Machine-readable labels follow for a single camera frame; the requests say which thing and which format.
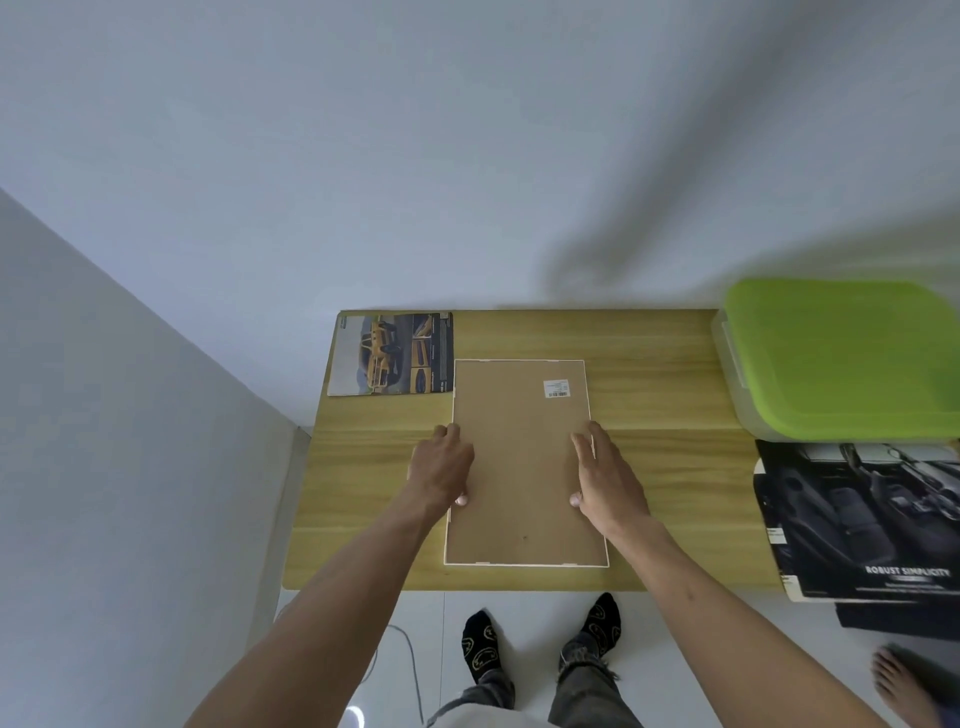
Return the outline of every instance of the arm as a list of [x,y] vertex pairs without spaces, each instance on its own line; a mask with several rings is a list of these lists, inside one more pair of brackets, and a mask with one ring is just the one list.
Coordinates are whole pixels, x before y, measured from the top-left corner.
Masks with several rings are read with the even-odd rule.
[[407,483],[387,510],[310,579],[187,727],[336,726],[423,539],[464,492],[472,461],[457,425],[440,425],[417,445]]
[[581,492],[571,498],[642,579],[725,728],[883,728],[886,723],[777,627],[707,574],[650,515],[610,436],[596,454],[573,435]]

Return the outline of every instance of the cardboard backing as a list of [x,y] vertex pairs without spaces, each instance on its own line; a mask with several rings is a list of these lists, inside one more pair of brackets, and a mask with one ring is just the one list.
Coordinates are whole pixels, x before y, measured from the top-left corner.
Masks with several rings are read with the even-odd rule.
[[607,542],[569,504],[571,432],[588,435],[582,360],[457,359],[453,422],[476,458],[447,516],[446,565],[607,567]]

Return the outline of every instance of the white floor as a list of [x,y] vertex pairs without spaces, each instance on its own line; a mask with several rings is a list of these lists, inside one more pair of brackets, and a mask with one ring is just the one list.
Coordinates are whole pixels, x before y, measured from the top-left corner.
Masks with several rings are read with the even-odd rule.
[[[278,609],[295,592],[280,595]],[[740,592],[840,680],[850,686],[893,726],[902,723],[874,693],[868,670],[880,644],[894,641],[956,668],[952,643],[886,638],[872,632],[843,629],[829,605],[794,604],[784,595]],[[647,594],[616,594],[623,619],[623,637],[610,653],[611,668],[621,677],[620,691],[647,728],[719,726],[660,614]],[[518,592],[405,592],[391,623],[410,636],[424,717],[455,697],[470,683],[460,651],[464,621],[486,608],[501,640],[504,666],[516,683],[516,707],[546,719],[553,697],[557,655],[561,645],[583,623],[595,595]],[[376,664],[351,705],[364,715],[366,728],[409,728],[420,723],[414,676],[407,643],[388,629]],[[342,728],[357,728],[355,714],[345,715]]]

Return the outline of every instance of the wooden table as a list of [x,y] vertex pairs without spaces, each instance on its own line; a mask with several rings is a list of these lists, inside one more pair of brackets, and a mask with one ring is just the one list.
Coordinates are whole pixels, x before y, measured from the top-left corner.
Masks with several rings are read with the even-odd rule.
[[[592,416],[646,488],[654,515],[721,582],[778,587],[753,490],[756,449],[733,414],[710,337],[714,311],[457,311],[460,358],[587,362]],[[402,484],[410,452],[447,423],[451,396],[321,399],[283,585],[298,589]],[[638,590],[611,547],[609,569],[445,567],[444,523],[407,577],[419,590]]]

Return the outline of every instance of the barcode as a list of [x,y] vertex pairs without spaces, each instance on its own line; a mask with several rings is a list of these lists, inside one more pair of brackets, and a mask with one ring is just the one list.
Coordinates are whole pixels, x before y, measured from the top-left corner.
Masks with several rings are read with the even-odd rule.
[[543,395],[549,400],[555,397],[569,397],[570,382],[566,379],[547,379],[543,383]]

